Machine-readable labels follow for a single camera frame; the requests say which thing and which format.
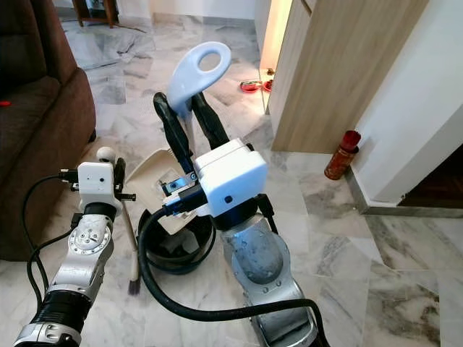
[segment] black bucket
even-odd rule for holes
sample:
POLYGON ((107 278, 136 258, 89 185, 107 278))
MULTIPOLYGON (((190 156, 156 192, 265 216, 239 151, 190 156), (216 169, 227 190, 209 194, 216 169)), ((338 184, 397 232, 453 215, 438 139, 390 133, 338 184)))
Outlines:
MULTIPOLYGON (((138 222, 139 232, 150 216, 151 213, 148 210, 143 212, 138 222)), ((190 273, 198 267, 200 262, 196 263, 196 260, 204 255, 208 241, 213 235, 212 223, 208 216, 197 216, 194 217, 185 228, 194 233, 199 246, 191 253, 186 252, 181 247, 177 247, 173 252, 168 252, 166 248, 162 247, 161 245, 166 240, 174 236, 169 234, 161 224, 156 223, 153 229, 148 231, 146 249, 148 251, 148 259, 152 266, 175 275, 190 273)))

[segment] red bottle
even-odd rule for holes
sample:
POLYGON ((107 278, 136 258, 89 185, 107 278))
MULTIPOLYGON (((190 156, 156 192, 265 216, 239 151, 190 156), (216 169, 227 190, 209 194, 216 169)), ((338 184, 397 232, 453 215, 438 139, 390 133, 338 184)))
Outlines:
POLYGON ((344 134, 341 144, 325 168, 326 177, 329 179, 341 178, 359 151, 357 144, 360 138, 360 134, 354 130, 349 130, 344 134))

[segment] dustpan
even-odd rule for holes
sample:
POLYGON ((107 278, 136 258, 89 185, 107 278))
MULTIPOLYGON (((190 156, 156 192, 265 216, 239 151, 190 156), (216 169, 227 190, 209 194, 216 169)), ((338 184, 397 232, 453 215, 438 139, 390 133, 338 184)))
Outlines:
MULTIPOLYGON (((183 176, 182 167, 177 162, 170 149, 156 150, 149 155, 127 177, 125 185, 137 194, 150 213, 159 210, 166 197, 162 190, 162 182, 171 182, 183 176)), ((196 212, 180 213, 169 217, 162 217, 159 223, 166 231, 173 235, 184 228, 194 217, 196 212)))

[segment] marble floor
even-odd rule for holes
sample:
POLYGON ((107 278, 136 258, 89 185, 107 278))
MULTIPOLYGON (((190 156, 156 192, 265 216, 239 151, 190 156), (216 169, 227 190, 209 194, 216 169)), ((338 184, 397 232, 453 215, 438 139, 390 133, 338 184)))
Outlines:
MULTIPOLYGON (((152 107, 166 91, 182 55, 205 40, 229 45, 232 64, 205 96, 230 137, 244 137, 269 165, 266 192, 276 225, 292 255, 292 271, 306 297, 322 312, 332 347, 461 346, 463 340, 463 220, 363 216, 345 180, 323 175, 327 155, 270 151, 273 131, 262 95, 242 94, 241 80, 258 78, 252 23, 207 22, 197 17, 157 17, 154 26, 108 29, 63 23, 95 99, 98 139, 82 160, 110 145, 130 172, 166 147, 152 107)), ((197 153, 207 150, 198 133, 197 153)), ((78 195, 65 192, 46 227, 47 237, 67 230, 78 195)), ((129 203, 136 225, 144 207, 129 203)), ((129 246, 120 219, 115 249, 98 298, 82 332, 84 347, 251 347, 258 342, 247 320, 193 322, 167 312, 150 297, 127 294, 129 246)), ((66 251, 60 241, 42 252, 52 276, 66 251)), ((220 240, 193 273, 156 273, 173 299, 199 309, 240 307, 242 291, 227 267, 220 240)), ((35 310, 25 265, 0 261, 0 335, 10 346, 35 310)))

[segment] wooden door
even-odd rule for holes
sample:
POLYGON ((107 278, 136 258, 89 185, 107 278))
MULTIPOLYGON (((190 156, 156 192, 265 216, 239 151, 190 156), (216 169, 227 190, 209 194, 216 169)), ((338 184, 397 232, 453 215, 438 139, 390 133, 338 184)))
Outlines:
MULTIPOLYGON (((307 34, 291 34, 303 40, 302 50, 287 98, 272 114, 272 149, 332 153, 357 124, 427 3, 317 1, 307 34)), ((275 78, 274 90, 278 83, 275 78)))

